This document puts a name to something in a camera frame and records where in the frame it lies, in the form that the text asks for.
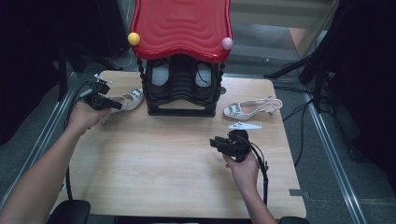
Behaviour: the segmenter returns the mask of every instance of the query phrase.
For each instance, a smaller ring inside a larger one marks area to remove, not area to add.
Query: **red wavy top panel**
[[[230,54],[221,41],[233,38],[230,0],[136,0],[131,33],[140,36],[132,46],[138,58],[187,54],[221,63]]]

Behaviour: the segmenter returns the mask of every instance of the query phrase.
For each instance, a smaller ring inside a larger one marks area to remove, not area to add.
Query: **shoe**
[[[112,113],[116,113],[122,110],[133,110],[135,109],[144,99],[143,90],[134,88],[128,93],[121,96],[108,97],[110,100],[121,103],[122,107],[120,110],[111,108]]]
[[[282,106],[282,101],[268,96],[265,99],[230,104],[224,109],[224,115],[231,119],[247,120],[259,112],[273,114]]]

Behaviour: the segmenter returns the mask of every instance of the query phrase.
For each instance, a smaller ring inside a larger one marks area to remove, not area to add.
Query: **black controller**
[[[84,101],[95,110],[104,108],[121,109],[122,104],[105,97],[109,90],[110,88],[107,86],[106,81],[98,78],[98,81],[93,83],[92,87],[81,95],[83,95]]]
[[[233,130],[228,132],[229,138],[216,136],[210,139],[210,146],[216,147],[218,152],[235,157],[235,161],[243,161],[251,151],[246,130]]]

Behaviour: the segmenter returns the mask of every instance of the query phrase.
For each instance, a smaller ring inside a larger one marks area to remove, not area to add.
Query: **hand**
[[[73,106],[72,113],[67,124],[67,129],[72,129],[74,132],[83,135],[87,129],[96,125],[100,118],[104,118],[111,113],[111,109],[94,110],[89,105],[83,102],[77,102]]]
[[[242,162],[236,162],[228,155],[222,155],[227,162],[227,168],[231,168],[233,181],[241,192],[257,191],[257,177],[259,174],[259,163],[253,153],[249,152]]]

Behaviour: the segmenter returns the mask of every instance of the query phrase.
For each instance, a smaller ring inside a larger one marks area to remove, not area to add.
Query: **person's right hand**
[[[259,163],[253,153],[249,152],[242,162],[236,162],[228,155],[222,155],[227,162],[227,168],[231,168],[233,181],[241,192],[257,191],[257,177],[259,173]]]

